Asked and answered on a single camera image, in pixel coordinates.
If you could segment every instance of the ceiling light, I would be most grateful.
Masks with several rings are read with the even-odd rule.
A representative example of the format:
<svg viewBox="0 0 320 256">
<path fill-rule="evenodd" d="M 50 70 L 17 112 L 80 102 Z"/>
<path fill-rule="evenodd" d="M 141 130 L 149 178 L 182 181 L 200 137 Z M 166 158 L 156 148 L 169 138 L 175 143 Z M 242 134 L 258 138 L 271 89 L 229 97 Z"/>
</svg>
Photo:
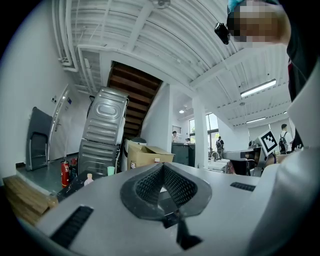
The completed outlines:
<svg viewBox="0 0 320 256">
<path fill-rule="evenodd" d="M 277 80 L 276 79 L 272 79 L 268 82 L 265 82 L 263 84 L 260 84 L 256 87 L 253 87 L 252 89 L 249 89 L 249 90 L 245 90 L 244 92 L 241 93 L 241 97 L 246 97 L 248 95 L 251 95 L 251 94 L 255 94 L 261 90 L 264 90 L 270 86 L 274 86 L 275 84 L 277 83 Z"/>
<path fill-rule="evenodd" d="M 256 120 L 251 120 L 251 121 L 246 122 L 246 124 L 253 123 L 253 122 L 256 122 L 256 121 L 260 121 L 260 120 L 263 120 L 263 119 L 266 119 L 266 118 L 262 117 L 262 118 L 259 118 L 259 119 L 256 119 Z"/>
</svg>

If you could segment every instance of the wooden staircase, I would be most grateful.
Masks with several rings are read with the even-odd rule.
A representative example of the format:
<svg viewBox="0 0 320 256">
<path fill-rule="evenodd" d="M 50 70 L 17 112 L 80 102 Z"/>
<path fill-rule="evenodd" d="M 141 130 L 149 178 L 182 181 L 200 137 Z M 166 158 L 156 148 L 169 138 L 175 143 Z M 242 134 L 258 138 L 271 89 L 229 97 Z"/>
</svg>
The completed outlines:
<svg viewBox="0 0 320 256">
<path fill-rule="evenodd" d="M 108 87 L 129 94 L 123 134 L 125 138 L 140 135 L 142 123 L 161 84 L 158 78 L 136 68 L 117 62 L 113 64 Z"/>
</svg>

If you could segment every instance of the door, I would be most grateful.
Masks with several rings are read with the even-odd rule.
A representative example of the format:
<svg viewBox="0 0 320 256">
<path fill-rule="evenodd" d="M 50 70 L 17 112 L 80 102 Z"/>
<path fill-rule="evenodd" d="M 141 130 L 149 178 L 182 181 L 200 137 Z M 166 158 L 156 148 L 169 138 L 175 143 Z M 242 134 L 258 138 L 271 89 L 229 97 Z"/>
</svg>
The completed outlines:
<svg viewBox="0 0 320 256">
<path fill-rule="evenodd" d="M 59 103 L 53 117 L 52 132 L 50 137 L 50 161 L 67 156 L 68 135 L 71 127 L 73 97 L 67 90 Z"/>
</svg>

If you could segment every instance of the mesh vent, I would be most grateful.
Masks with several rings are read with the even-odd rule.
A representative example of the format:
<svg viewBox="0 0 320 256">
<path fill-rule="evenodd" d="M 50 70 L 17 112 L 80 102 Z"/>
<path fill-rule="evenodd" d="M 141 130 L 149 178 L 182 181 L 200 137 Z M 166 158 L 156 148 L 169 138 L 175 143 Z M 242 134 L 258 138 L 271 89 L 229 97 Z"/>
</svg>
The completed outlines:
<svg viewBox="0 0 320 256">
<path fill-rule="evenodd" d="M 141 199 L 156 205 L 163 183 L 164 178 L 161 166 L 158 170 L 144 177 L 137 183 L 136 193 Z"/>
<path fill-rule="evenodd" d="M 68 248 L 92 212 L 92 208 L 80 206 L 52 235 L 51 239 L 62 247 Z"/>
<path fill-rule="evenodd" d="M 164 167 L 164 185 L 178 208 L 197 193 L 197 186 L 194 182 L 172 171 L 167 166 Z"/>
<path fill-rule="evenodd" d="M 256 186 L 253 185 L 248 185 L 248 184 L 244 184 L 244 183 L 240 183 L 240 182 L 233 182 L 231 185 L 231 187 L 237 188 L 237 189 L 241 189 L 241 190 L 247 190 L 247 191 L 254 191 Z"/>
</svg>

